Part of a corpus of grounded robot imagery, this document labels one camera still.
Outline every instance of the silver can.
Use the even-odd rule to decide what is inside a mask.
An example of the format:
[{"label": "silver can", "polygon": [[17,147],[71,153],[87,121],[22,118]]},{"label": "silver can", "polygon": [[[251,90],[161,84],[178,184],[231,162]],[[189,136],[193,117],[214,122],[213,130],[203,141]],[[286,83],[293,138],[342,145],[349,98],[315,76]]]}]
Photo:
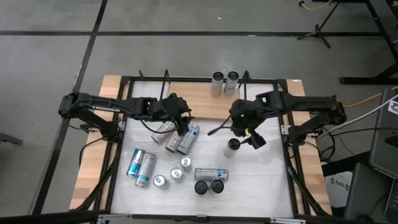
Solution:
[{"label": "silver can", "polygon": [[192,170],[192,160],[188,156],[183,156],[181,158],[181,166],[185,172],[189,172]]},{"label": "silver can", "polygon": [[180,144],[182,138],[184,136],[179,136],[178,132],[174,132],[170,140],[166,144],[166,149],[169,150],[170,152],[175,152],[177,151],[178,145]]},{"label": "silver can", "polygon": [[212,180],[228,180],[227,169],[213,169],[213,168],[196,168],[195,180],[212,181]]},{"label": "silver can", "polygon": [[141,168],[138,171],[138,176],[136,179],[136,186],[147,187],[149,183],[150,176],[154,171],[156,163],[156,156],[152,153],[145,153],[142,158]]},{"label": "silver can", "polygon": [[159,189],[166,190],[166,189],[168,189],[170,183],[169,183],[169,181],[166,179],[165,176],[163,176],[163,175],[156,175],[156,176],[154,177],[154,185],[155,185],[157,188],[159,188]]},{"label": "silver can", "polygon": [[191,124],[189,126],[188,133],[184,135],[184,138],[182,138],[180,144],[178,145],[177,152],[183,154],[184,156],[187,155],[193,145],[193,142],[198,137],[199,131],[200,128],[197,125]]},{"label": "silver can", "polygon": [[220,96],[223,90],[224,75],[221,72],[216,72],[213,74],[213,79],[211,79],[211,94],[213,96]]},{"label": "silver can", "polygon": [[136,149],[132,154],[131,162],[127,174],[129,177],[137,177],[139,167],[142,163],[142,157],[145,153],[143,149]]},{"label": "silver can", "polygon": [[239,75],[236,72],[229,72],[226,78],[224,94],[231,96],[235,92],[236,84],[238,83]]},{"label": "silver can", "polygon": [[178,167],[174,167],[171,170],[170,175],[172,176],[173,180],[175,180],[178,183],[181,183],[185,178],[184,172]]},{"label": "silver can", "polygon": [[[168,121],[165,122],[164,124],[161,125],[161,127],[156,130],[158,132],[165,132],[165,131],[171,131],[175,128],[175,125],[173,124],[173,122]],[[167,136],[169,136],[171,133],[163,133],[163,134],[159,134],[159,133],[154,133],[152,134],[151,138],[157,143],[160,144],[162,143],[162,141],[164,141],[164,139],[166,139]]]},{"label": "silver can", "polygon": [[224,156],[231,158],[235,155],[235,152],[241,147],[239,140],[232,138],[228,141],[228,144],[224,148]]}]

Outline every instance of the concrete floor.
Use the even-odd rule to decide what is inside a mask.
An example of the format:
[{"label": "concrete floor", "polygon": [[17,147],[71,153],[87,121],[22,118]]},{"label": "concrete floor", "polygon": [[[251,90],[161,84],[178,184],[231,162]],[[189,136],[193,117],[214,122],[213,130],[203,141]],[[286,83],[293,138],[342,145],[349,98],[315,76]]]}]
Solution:
[{"label": "concrete floor", "polygon": [[[398,37],[384,1],[374,1],[386,29]],[[101,0],[0,1],[0,30],[92,30]],[[306,11],[293,0],[144,1],[109,0],[100,30],[312,31],[329,7]],[[365,5],[340,4],[325,31],[377,31]],[[254,78],[301,79],[307,95],[337,94],[347,104],[379,93],[385,86],[343,86],[338,77],[371,77],[393,59],[380,38],[295,37],[98,37],[82,92],[97,95],[103,75],[209,77],[215,71],[249,70]],[[49,156],[60,118],[61,97],[78,73],[88,37],[0,36],[0,131],[24,140],[0,144],[0,216],[24,215]],[[346,110],[355,118],[378,100]],[[346,129],[374,126],[370,116]],[[372,132],[343,135],[349,149],[369,149]],[[70,129],[44,207],[67,211],[86,134]],[[318,142],[320,149],[330,142]],[[334,160],[351,154],[338,141]]]}]

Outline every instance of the desk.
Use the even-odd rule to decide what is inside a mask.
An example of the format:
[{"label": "desk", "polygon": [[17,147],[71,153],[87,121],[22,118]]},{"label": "desk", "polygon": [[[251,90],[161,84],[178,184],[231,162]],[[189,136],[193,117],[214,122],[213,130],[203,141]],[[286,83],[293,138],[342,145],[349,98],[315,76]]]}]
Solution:
[{"label": "desk", "polygon": [[[119,93],[119,86],[121,77],[119,75],[105,75],[99,96],[105,96],[110,98],[116,98]],[[287,80],[287,89],[289,93],[297,96],[304,96],[304,89],[301,80]],[[123,90],[123,97],[127,97],[127,88]],[[112,120],[113,113],[105,111],[96,111],[98,116],[101,116],[105,120]],[[284,116],[285,123],[287,123],[287,116]],[[295,124],[302,124],[310,119],[308,112],[293,112],[293,119]],[[89,133],[87,142],[94,141],[100,138],[99,132]],[[316,143],[313,138],[307,138],[306,141]],[[85,149],[83,159],[81,162],[78,178],[76,180],[75,190],[72,196],[70,208],[76,208],[79,206],[84,199],[93,190],[98,182],[101,174],[102,164],[105,158],[106,142],[99,141]],[[303,175],[307,188],[315,198],[315,200],[322,206],[322,208],[331,213],[328,195],[326,192],[326,186],[323,180],[322,167],[320,164],[318,151],[313,146],[304,145],[300,146],[300,156],[302,161]],[[105,208],[106,199],[108,196],[109,181],[105,185],[101,201],[99,202],[99,208]],[[301,193],[298,187],[295,188],[297,205],[299,213],[303,213],[303,203]]]}]

